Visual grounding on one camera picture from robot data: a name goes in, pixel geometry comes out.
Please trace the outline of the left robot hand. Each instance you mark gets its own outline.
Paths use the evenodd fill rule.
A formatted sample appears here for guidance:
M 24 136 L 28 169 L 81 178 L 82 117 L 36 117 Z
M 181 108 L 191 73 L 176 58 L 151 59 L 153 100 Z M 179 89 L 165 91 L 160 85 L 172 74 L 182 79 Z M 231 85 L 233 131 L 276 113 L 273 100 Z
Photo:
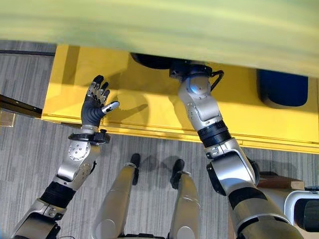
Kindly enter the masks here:
M 81 109 L 82 126 L 99 127 L 101 119 L 109 112 L 119 107 L 118 101 L 106 103 L 110 94 L 108 82 L 103 82 L 104 77 L 97 75 L 91 82 Z

